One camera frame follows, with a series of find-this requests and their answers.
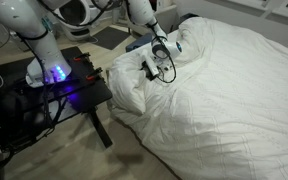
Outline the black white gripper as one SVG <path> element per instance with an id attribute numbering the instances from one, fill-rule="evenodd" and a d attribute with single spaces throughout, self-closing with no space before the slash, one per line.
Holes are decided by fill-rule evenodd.
<path id="1" fill-rule="evenodd" d="M 159 58 L 147 50 L 140 53 L 142 58 L 142 70 L 146 72 L 146 77 L 152 81 L 160 74 L 165 73 L 171 69 L 171 64 L 168 59 Z"/>

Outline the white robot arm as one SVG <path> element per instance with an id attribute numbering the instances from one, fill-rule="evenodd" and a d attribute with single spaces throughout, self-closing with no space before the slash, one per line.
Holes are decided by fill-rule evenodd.
<path id="1" fill-rule="evenodd" d="M 15 31 L 35 58 L 27 66 L 26 82 L 36 88 L 63 82 L 72 68 L 59 50 L 54 35 L 43 24 L 47 12 L 56 14 L 72 0 L 0 0 L 0 22 Z M 178 42 L 171 42 L 153 14 L 149 0 L 98 0 L 94 6 L 105 12 L 121 5 L 127 7 L 128 17 L 136 25 L 144 25 L 153 33 L 152 54 L 145 57 L 149 72 L 169 65 L 182 52 Z"/>

